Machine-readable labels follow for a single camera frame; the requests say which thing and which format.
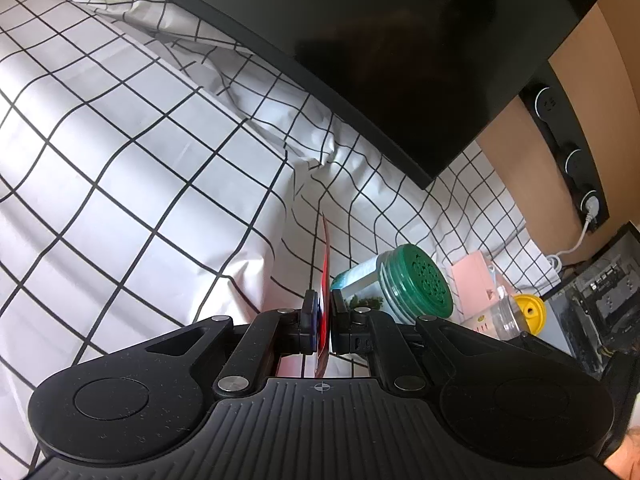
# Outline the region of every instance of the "television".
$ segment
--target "television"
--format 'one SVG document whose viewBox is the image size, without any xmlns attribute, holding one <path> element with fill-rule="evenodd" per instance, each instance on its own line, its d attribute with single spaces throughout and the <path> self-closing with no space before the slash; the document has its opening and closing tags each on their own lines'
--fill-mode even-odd
<svg viewBox="0 0 640 480">
<path fill-rule="evenodd" d="M 282 70 L 419 186 L 518 95 L 596 3 L 172 1 Z"/>
</svg>

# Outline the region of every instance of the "yellow lid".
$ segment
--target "yellow lid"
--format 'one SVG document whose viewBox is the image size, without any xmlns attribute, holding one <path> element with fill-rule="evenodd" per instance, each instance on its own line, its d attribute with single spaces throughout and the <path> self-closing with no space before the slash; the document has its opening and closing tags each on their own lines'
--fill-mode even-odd
<svg viewBox="0 0 640 480">
<path fill-rule="evenodd" d="M 513 297 L 527 320 L 529 330 L 533 335 L 538 335 L 545 327 L 546 307 L 545 302 L 533 294 L 518 294 Z"/>
</svg>

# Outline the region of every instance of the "white cable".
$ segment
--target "white cable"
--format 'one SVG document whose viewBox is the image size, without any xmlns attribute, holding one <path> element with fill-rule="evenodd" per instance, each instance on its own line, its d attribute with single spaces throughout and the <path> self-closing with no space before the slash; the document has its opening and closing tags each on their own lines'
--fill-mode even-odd
<svg viewBox="0 0 640 480">
<path fill-rule="evenodd" d="M 600 201 L 597 199 L 597 197 L 595 196 L 589 197 L 586 203 L 586 209 L 587 209 L 587 219 L 584 222 L 584 227 L 582 228 L 582 233 L 580 234 L 578 243 L 575 244 L 571 249 L 568 249 L 566 251 L 560 251 L 559 253 L 551 254 L 550 256 L 546 257 L 549 264 L 551 264 L 555 272 L 558 274 L 562 270 L 562 261 L 560 260 L 560 256 L 562 256 L 563 254 L 573 253 L 578 247 L 580 247 L 580 245 L 584 240 L 585 234 L 587 234 L 587 229 L 589 227 L 589 224 L 598 215 L 600 211 Z"/>
</svg>

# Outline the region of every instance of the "green lid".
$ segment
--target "green lid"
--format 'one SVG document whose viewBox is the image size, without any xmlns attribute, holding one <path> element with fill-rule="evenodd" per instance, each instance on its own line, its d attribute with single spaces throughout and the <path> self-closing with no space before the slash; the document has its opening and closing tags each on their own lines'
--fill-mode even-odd
<svg viewBox="0 0 640 480">
<path fill-rule="evenodd" d="M 394 249 L 381 265 L 380 273 L 389 303 L 395 303 L 414 319 L 425 314 L 449 317 L 453 313 L 449 285 L 420 247 L 405 244 Z"/>
</svg>

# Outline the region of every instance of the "checkered tablecloth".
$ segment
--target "checkered tablecloth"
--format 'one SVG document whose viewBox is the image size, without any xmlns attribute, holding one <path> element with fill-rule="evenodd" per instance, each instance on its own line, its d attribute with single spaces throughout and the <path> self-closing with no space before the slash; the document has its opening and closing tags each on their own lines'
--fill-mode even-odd
<svg viewBox="0 0 640 480">
<path fill-rule="evenodd" d="M 0 478 L 38 461 L 26 407 L 61 368 L 213 314 L 300 307 L 319 212 L 332 276 L 410 242 L 447 274 L 483 250 L 517 288 L 557 279 L 476 143 L 421 190 L 174 4 L 0 0 Z"/>
</svg>

